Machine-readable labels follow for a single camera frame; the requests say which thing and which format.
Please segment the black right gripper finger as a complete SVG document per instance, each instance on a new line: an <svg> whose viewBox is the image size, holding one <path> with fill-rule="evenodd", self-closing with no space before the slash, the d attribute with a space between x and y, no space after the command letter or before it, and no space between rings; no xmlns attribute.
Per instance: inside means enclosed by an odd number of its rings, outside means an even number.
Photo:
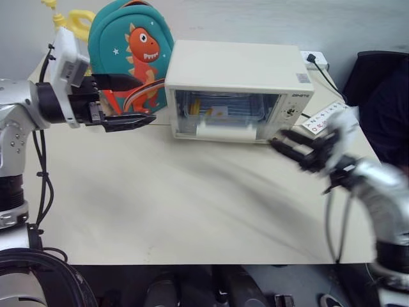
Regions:
<svg viewBox="0 0 409 307"><path fill-rule="evenodd" d="M276 152L279 152L287 158L299 163L299 165L304 165L306 163L305 155L303 153L295 150L282 141L272 139L269 141L269 144Z"/></svg>
<svg viewBox="0 0 409 307"><path fill-rule="evenodd" d="M307 137L307 136L305 136L303 134L300 134L300 133L298 133L296 131L293 131L293 130L281 129L280 133L284 137L286 137L286 138L288 138L288 139L292 140L293 142L296 142L296 143L298 143L300 145L312 146L313 143L314 143L314 139L311 139L311 138L309 138L309 137Z"/></svg>

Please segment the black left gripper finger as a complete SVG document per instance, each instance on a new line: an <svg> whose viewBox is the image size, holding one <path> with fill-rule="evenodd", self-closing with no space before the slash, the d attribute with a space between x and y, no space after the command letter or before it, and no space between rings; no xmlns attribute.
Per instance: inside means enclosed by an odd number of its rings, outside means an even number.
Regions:
<svg viewBox="0 0 409 307"><path fill-rule="evenodd" d="M127 74L92 74L100 90L128 91L143 85L143 82Z"/></svg>
<svg viewBox="0 0 409 307"><path fill-rule="evenodd" d="M157 117L154 114L128 113L116 116L107 116L102 121L102 127L106 132L119 132L134 130L154 122Z"/></svg>

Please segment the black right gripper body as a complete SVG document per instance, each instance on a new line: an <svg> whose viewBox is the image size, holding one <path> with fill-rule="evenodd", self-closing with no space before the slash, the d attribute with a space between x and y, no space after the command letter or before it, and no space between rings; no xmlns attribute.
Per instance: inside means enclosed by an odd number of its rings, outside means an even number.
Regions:
<svg viewBox="0 0 409 307"><path fill-rule="evenodd" d="M326 162L332 156L335 144L337 143L337 134L332 133L316 139L309 138L303 134L296 133L297 142L308 146L312 151L306 155L302 154L297 160L298 165L304 171L311 173L320 172L325 168Z"/></svg>

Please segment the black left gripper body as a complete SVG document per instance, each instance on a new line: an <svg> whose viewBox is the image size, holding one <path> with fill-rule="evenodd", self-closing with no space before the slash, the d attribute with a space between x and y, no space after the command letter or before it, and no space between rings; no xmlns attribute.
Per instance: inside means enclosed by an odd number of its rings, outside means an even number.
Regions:
<svg viewBox="0 0 409 307"><path fill-rule="evenodd" d="M71 85L68 95L75 119L85 126L104 126L105 115L100 105L100 93L94 76L86 76L80 86Z"/></svg>

